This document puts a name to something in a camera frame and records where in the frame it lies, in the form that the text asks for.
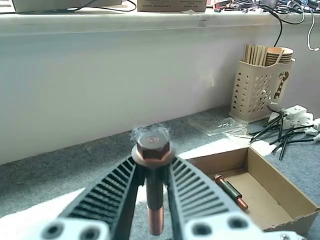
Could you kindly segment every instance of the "beige plastic basket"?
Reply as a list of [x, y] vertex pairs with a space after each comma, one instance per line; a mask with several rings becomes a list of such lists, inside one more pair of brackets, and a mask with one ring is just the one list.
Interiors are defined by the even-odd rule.
[[280, 105], [293, 63], [257, 66], [239, 61], [229, 115], [247, 123], [267, 118], [267, 103]]

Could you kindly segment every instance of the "open cardboard box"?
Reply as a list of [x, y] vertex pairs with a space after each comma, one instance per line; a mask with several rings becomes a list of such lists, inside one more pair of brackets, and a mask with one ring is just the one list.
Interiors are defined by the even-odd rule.
[[190, 162], [212, 180], [225, 176], [248, 204], [247, 214], [261, 229], [308, 232], [318, 206], [251, 147], [201, 156]]

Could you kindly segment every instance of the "hex bolt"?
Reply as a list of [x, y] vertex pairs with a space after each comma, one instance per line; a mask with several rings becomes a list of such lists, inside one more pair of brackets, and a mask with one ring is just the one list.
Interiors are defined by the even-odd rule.
[[138, 138], [131, 156], [144, 169], [149, 230], [160, 235], [164, 229], [165, 166], [175, 158], [174, 150], [164, 134], [150, 131]]
[[235, 203], [243, 210], [248, 209], [248, 205], [246, 202], [242, 199], [242, 195], [240, 192], [238, 192], [237, 189], [235, 189], [234, 186], [231, 185], [230, 182], [225, 181], [225, 177], [223, 175], [216, 174], [214, 175], [214, 181], [216, 184], [220, 186], [220, 188], [223, 189], [223, 191], [229, 195], [232, 200], [235, 201]]

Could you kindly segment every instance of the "white wall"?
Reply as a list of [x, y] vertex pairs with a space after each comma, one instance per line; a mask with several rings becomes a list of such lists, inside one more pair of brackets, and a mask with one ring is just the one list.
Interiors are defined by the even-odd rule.
[[[320, 117], [320, 53], [309, 24], [285, 26], [296, 63], [283, 99]], [[230, 103], [244, 43], [279, 26], [0, 37], [0, 163]], [[311, 36], [320, 45], [319, 26]]]

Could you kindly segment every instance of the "cardboard box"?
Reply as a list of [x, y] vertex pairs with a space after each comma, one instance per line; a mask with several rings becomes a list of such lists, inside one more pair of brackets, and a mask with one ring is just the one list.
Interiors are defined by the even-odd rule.
[[139, 12], [204, 12], [207, 0], [137, 0]]
[[[44, 11], [52, 9], [78, 8], [90, 2], [89, 0], [12, 0], [16, 12]], [[122, 0], [97, 0], [89, 7], [104, 7], [120, 5]]]
[[308, 232], [319, 206], [252, 148], [190, 159], [211, 179], [225, 176], [248, 204], [248, 215], [261, 229]]

